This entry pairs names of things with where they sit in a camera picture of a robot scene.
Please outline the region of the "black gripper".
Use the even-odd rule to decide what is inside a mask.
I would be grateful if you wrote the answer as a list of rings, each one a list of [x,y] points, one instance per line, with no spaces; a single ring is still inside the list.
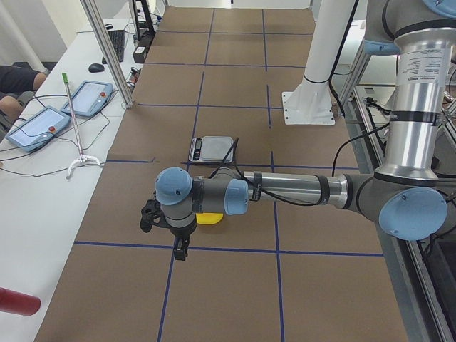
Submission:
[[[190,235],[195,231],[195,223],[185,227],[172,227],[170,231],[175,236],[173,257],[176,261],[185,261],[188,256]]]

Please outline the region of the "silver blue-capped robot arm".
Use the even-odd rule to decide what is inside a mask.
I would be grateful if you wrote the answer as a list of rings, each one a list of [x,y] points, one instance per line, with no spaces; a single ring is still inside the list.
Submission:
[[[210,177],[192,177],[171,167],[156,177],[140,228],[170,230],[177,260],[187,257],[197,215],[244,214],[250,202],[262,199],[348,209],[402,240],[435,233],[447,218],[431,164],[455,45],[455,3],[370,1],[366,41],[400,56],[385,156],[373,174],[326,177],[218,167]]]

